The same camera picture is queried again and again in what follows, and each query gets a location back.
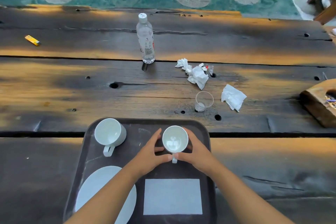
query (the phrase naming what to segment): crumpled tissue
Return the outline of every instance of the crumpled tissue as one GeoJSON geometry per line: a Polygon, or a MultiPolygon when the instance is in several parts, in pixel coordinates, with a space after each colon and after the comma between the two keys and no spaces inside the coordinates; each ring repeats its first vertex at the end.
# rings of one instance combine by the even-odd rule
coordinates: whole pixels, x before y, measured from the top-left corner
{"type": "Polygon", "coordinates": [[[205,86],[205,83],[209,79],[209,76],[204,73],[207,70],[206,67],[203,67],[204,63],[195,66],[194,68],[188,64],[187,59],[179,59],[175,67],[182,67],[185,70],[186,74],[189,75],[188,81],[192,84],[197,84],[197,86],[202,90],[205,86]]]}
{"type": "Polygon", "coordinates": [[[245,98],[244,93],[229,84],[224,87],[221,95],[222,102],[226,101],[231,110],[236,109],[237,112],[239,112],[245,98]]]}

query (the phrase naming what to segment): white cup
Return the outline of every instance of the white cup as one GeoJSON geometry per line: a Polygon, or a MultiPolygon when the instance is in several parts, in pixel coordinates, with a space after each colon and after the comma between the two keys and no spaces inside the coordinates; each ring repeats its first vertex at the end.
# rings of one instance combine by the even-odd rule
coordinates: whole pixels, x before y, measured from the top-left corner
{"type": "Polygon", "coordinates": [[[119,121],[107,118],[99,122],[94,137],[102,145],[105,145],[103,154],[105,157],[111,157],[116,146],[122,144],[126,138],[126,129],[119,121]]]}
{"type": "MultiPolygon", "coordinates": [[[[180,126],[168,127],[162,135],[162,143],[170,153],[183,151],[188,145],[188,134],[180,126]]],[[[177,159],[173,157],[172,162],[177,163],[177,159]]]]}

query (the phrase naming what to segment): finger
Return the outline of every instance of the finger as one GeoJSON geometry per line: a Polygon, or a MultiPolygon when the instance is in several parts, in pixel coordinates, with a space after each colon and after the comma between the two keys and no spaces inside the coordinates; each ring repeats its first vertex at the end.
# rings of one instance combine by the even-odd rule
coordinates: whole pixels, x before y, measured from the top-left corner
{"type": "Polygon", "coordinates": [[[159,128],[153,135],[152,135],[152,137],[149,139],[149,143],[150,144],[155,144],[156,143],[156,141],[159,139],[159,136],[161,137],[161,135],[160,135],[160,133],[161,133],[161,131],[162,131],[162,129],[161,128],[159,128]]]}
{"type": "Polygon", "coordinates": [[[160,155],[160,156],[155,156],[155,158],[157,160],[157,165],[160,165],[162,163],[171,161],[173,159],[173,155],[172,154],[164,154],[164,155],[160,155]]]}
{"type": "Polygon", "coordinates": [[[183,127],[183,129],[187,132],[188,137],[189,137],[189,139],[192,143],[196,142],[196,141],[199,141],[198,138],[195,136],[195,134],[191,130],[189,130],[185,127],[183,127]]]}
{"type": "Polygon", "coordinates": [[[154,147],[154,152],[163,151],[165,147],[154,147]]]}
{"type": "Polygon", "coordinates": [[[193,156],[192,156],[191,153],[178,152],[178,153],[174,153],[173,156],[177,160],[182,160],[182,161],[188,162],[190,164],[193,163],[193,156]]]}

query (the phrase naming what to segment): left hand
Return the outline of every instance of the left hand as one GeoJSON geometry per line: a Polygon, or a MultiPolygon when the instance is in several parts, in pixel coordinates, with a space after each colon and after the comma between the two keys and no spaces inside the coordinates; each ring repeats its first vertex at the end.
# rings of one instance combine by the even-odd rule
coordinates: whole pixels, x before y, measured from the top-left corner
{"type": "Polygon", "coordinates": [[[139,178],[152,171],[158,165],[173,159],[171,154],[155,155],[156,152],[164,150],[164,147],[155,147],[156,141],[161,138],[161,131],[162,129],[159,128],[129,163],[134,166],[139,178]]]}

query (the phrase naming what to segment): hand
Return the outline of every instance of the hand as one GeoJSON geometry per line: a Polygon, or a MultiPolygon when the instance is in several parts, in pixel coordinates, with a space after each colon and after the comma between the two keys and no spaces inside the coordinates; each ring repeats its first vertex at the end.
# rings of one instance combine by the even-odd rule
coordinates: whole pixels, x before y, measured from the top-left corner
{"type": "Polygon", "coordinates": [[[184,128],[184,130],[187,132],[189,140],[192,143],[192,153],[178,152],[173,154],[173,156],[178,160],[186,161],[192,164],[199,171],[210,176],[211,170],[214,166],[216,166],[218,160],[212,155],[207,147],[201,143],[191,130],[187,128],[184,128]]]}
{"type": "Polygon", "coordinates": [[[162,129],[159,128],[130,162],[134,165],[135,171],[139,176],[138,178],[149,173],[156,166],[173,159],[173,155],[171,154],[155,155],[155,152],[163,151],[165,149],[164,147],[155,147],[156,141],[161,138],[161,131],[162,129]]]}

